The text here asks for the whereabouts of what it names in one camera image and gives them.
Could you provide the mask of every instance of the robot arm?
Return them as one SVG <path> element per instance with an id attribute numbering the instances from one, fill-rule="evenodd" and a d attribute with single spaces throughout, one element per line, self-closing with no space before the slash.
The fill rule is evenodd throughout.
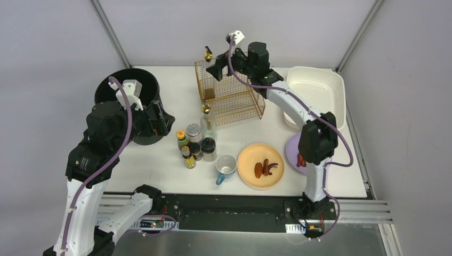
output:
<path id="1" fill-rule="evenodd" d="M 161 194 L 160 190 L 143 185 L 136 189 L 136 194 L 128 204 L 95 227 L 100 199 L 113 167 L 119 163 L 117 158 L 86 184 L 75 206 L 71 208 L 76 191 L 124 146 L 122 144 L 128 125 L 125 97 L 131 102 L 129 107 L 132 114 L 132 128 L 127 143 L 140 139 L 143 144 L 144 141 L 151 141 L 147 140 L 150 137 L 166 136 L 175 121 L 173 116 L 163 110 L 159 100 L 152 101 L 146 108 L 141 104 L 139 95 L 142 85 L 138 81 L 125 80 L 120 86 L 124 89 L 124 95 L 116 93 L 118 101 L 99 102 L 92 108 L 86 118 L 88 129 L 83 133 L 83 140 L 69 154 L 66 168 L 67 210 L 60 236 L 53 247 L 44 251 L 44 256 L 111 255 L 119 238 L 133 222 L 152 209 L 153 199 Z M 110 84 L 110 87 L 118 89 L 115 83 Z"/>
<path id="2" fill-rule="evenodd" d="M 216 57 L 215 63 L 206 68 L 206 71 L 220 81 L 223 78 L 222 70 L 228 66 L 230 58 L 231 65 L 228 66 L 228 76 L 235 75 L 234 71 L 246 75 L 252 83 L 252 85 L 247 84 L 248 86 L 279 106 L 300 128 L 302 136 L 298 143 L 298 150 L 306 160 L 308 167 L 303 202 L 307 203 L 309 207 L 304 215 L 309 216 L 310 213 L 319 210 L 328 202 L 322 185 L 325 178 L 324 165 L 329 162 L 337 147 L 337 134 L 317 120 L 313 113 L 334 127 L 336 126 L 335 116 L 330 112 L 323 114 L 312 108 L 303 99 L 299 102 L 291 97 L 290 94 L 295 93 L 284 82 L 284 79 L 270 68 L 267 45 L 252 42 L 248 46 L 248 54 L 245 54 L 239 48 L 243 38 L 243 33 L 239 30 L 230 32 L 226 36 L 226 40 L 230 43 L 232 54 L 229 55 L 229 51 L 220 54 Z"/>

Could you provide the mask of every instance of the table surface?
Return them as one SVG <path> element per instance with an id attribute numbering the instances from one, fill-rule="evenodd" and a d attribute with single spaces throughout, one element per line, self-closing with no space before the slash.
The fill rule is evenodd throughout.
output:
<path id="1" fill-rule="evenodd" d="M 217 130 L 217 155 L 230 154 L 238 157 L 240 152 L 254 143 L 267 143 L 276 148 L 285 161 L 285 173 L 274 187 L 262 190 L 247 185 L 234 174 L 217 186 L 218 172 L 215 162 L 200 161 L 196 167 L 188 169 L 177 147 L 177 130 L 185 130 L 191 123 L 199 123 L 201 118 L 200 99 L 194 67 L 155 67 L 137 68 L 151 72 L 160 85 L 160 97 L 165 111 L 173 115 L 176 121 L 171 134 L 158 143 L 149 146 L 129 144 L 120 156 L 119 164 L 114 168 L 106 191 L 130 192 L 142 184 L 160 189 L 163 193 L 174 194 L 220 194 L 220 195 L 269 195 L 301 196 L 306 185 L 305 175 L 297 172 L 285 157 L 286 142 L 297 133 L 284 122 L 282 110 L 270 101 L 266 101 L 262 119 L 219 126 Z M 284 78 L 289 68 L 274 68 Z M 356 159 L 350 131 L 341 130 L 349 143 Z M 334 160 L 349 161 L 344 145 L 339 142 Z M 359 165 L 348 168 L 330 166 L 327 174 L 327 190 L 336 197 L 366 197 Z"/>

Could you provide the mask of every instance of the yellow label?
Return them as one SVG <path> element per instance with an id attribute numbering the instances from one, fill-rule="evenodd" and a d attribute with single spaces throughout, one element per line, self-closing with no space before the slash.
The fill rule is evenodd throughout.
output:
<path id="1" fill-rule="evenodd" d="M 183 130 L 178 130 L 176 132 L 176 136 L 178 139 L 182 139 L 183 137 L 185 137 L 185 132 Z"/>
<path id="2" fill-rule="evenodd" d="M 184 158 L 185 159 L 185 165 L 188 168 L 193 168 L 195 167 L 195 158 L 193 156 L 191 156 L 190 158 Z"/>

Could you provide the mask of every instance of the cable tie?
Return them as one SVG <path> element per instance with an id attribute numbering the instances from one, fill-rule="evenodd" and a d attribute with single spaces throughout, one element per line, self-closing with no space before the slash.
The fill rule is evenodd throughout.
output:
<path id="1" fill-rule="evenodd" d="M 77 209 L 76 206 L 74 208 L 68 208 L 68 213 L 71 213 L 71 212 L 75 211 L 76 209 Z"/>
<path id="2" fill-rule="evenodd" d="M 67 248 L 66 249 L 59 249 L 59 250 L 56 251 L 56 254 L 57 255 L 61 255 L 63 252 L 68 252 L 68 249 Z"/>

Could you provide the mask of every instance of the wire rack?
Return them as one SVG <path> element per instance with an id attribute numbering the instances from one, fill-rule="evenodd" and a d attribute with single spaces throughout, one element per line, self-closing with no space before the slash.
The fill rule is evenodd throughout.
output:
<path id="1" fill-rule="evenodd" d="M 265 100 L 259 93 L 242 85 L 235 77 L 227 76 L 228 68 L 223 68 L 223 79 L 218 82 L 206 71 L 212 64 L 203 61 L 195 62 L 196 79 L 201 101 L 207 100 L 215 112 L 218 126 L 259 117 L 265 111 Z M 236 73 L 242 80 L 245 75 Z"/>

